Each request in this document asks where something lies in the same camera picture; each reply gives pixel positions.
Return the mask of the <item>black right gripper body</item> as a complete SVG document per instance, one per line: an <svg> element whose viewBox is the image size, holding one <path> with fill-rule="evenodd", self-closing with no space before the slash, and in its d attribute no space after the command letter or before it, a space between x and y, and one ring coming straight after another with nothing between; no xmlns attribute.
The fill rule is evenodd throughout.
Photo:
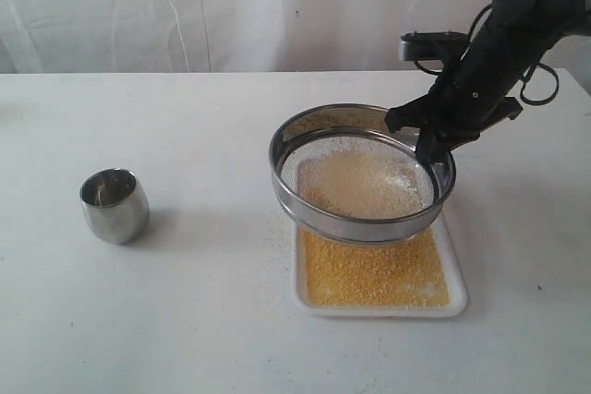
<svg viewBox="0 0 591 394"><path fill-rule="evenodd" d="M519 101L508 95L514 83L497 71L446 69L427 94L405 105L420 106L428 122L418 130L436 129L452 151L522 112Z"/></svg>

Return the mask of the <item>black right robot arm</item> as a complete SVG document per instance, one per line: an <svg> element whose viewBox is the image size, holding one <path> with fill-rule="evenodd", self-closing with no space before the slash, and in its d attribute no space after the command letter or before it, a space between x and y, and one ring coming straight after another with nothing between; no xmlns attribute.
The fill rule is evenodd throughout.
<svg viewBox="0 0 591 394"><path fill-rule="evenodd" d="M542 57L562 38L589 33L590 0L492 0L467 33L407 33L401 59L439 60L442 70L428 93L390 109L385 123L392 132L418 129L417 159L435 161L500 121L515 119L524 105L548 104L509 92L544 67Z"/></svg>

